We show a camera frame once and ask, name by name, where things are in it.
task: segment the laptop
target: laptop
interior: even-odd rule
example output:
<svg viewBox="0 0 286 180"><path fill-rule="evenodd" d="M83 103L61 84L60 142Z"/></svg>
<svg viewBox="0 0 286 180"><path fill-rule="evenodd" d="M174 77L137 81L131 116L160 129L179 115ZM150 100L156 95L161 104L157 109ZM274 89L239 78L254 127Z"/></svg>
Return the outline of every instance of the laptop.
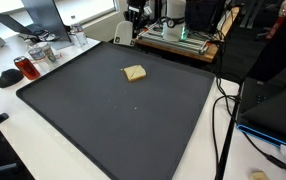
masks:
<svg viewBox="0 0 286 180"><path fill-rule="evenodd" d="M36 24L31 24L25 27L7 14L0 14L0 23L4 24L15 32L27 35L35 35L44 30L42 27Z"/></svg>
<svg viewBox="0 0 286 180"><path fill-rule="evenodd" d="M242 96L241 105L243 101L247 99ZM286 145L286 89L239 113L237 129L277 147Z"/></svg>

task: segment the black mat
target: black mat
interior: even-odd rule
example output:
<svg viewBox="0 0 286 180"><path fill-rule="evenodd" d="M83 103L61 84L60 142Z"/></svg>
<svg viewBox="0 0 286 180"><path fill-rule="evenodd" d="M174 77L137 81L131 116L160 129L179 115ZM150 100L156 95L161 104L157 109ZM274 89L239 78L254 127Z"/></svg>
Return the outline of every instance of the black mat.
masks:
<svg viewBox="0 0 286 180"><path fill-rule="evenodd" d="M140 64L144 79L123 68ZM171 179L214 75L100 43L17 95L112 179Z"/></svg>

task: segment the bread slice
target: bread slice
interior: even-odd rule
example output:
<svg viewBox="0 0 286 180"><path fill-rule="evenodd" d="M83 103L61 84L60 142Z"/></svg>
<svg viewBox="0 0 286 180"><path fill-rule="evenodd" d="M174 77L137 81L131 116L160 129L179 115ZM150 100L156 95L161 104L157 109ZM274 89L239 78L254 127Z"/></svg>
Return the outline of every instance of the bread slice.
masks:
<svg viewBox="0 0 286 180"><path fill-rule="evenodd" d="M134 65L124 68L123 71L126 74L128 81L135 81L146 76L146 72L141 65Z"/></svg>

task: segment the white table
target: white table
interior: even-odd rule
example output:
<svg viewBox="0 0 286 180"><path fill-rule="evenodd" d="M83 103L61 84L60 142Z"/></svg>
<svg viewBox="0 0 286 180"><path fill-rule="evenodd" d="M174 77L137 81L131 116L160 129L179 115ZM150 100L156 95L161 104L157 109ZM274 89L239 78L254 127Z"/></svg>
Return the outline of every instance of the white table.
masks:
<svg viewBox="0 0 286 180"><path fill-rule="evenodd" d="M15 68L13 59L25 54L21 39L11 37L5 41L6 46L0 49L0 75L4 70ZM98 41L89 39L88 48L97 43ZM83 50L73 46L62 49L60 52L63 58L58 61L59 64L63 64ZM24 78L11 87L0 88L0 113L5 112L10 116L0 124L0 130L34 178L42 180L109 179L46 120L17 98L16 90L29 82L31 81ZM227 94L232 95L236 94L239 88L237 84L225 80L222 86ZM173 179L214 179L215 154L211 117L213 103L220 96L216 85L213 84ZM230 121L224 101L217 104L215 116L218 149L221 152Z"/></svg>
<svg viewBox="0 0 286 180"><path fill-rule="evenodd" d="M283 161L279 148L257 138L249 137L263 152ZM251 173L255 171L263 171L271 180L286 180L286 171L266 160L261 153L254 149L245 136L234 128L224 180L249 179Z"/></svg>

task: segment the power cord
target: power cord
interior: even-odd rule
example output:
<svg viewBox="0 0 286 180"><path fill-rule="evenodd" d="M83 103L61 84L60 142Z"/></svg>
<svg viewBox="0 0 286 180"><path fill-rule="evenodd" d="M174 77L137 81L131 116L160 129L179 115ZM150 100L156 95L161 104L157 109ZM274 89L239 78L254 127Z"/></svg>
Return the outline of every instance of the power cord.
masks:
<svg viewBox="0 0 286 180"><path fill-rule="evenodd" d="M221 99L225 99L225 103L226 103L226 107L227 107L227 112L229 113L229 115L231 116L231 120L236 124L237 120L235 117L233 117L233 114L231 113L230 109L229 109L229 103L228 100L232 100L234 102L241 102L241 98L239 97L239 95L227 95L224 91L224 89L221 86L222 83L222 79L221 77L216 77L216 85L218 90L222 93L223 96L219 97L218 99L215 100L213 107L212 107L212 135L213 135L213 142L214 142L214 149L215 149L215 159L216 159L216 174L218 172L218 165L219 165L219 157L218 157L218 148L217 148L217 142L216 142L216 135L215 135L215 117L214 117L214 112L215 112L215 106L217 104L217 102ZM276 157L267 154L265 152L263 152L260 148L258 148L253 141L248 137L247 134L243 133L243 135L246 137L246 139L250 142L250 144L258 151L260 152L268 161L270 161L272 164L276 165L277 167L286 170L286 164L284 162L282 162L281 160L277 159Z"/></svg>

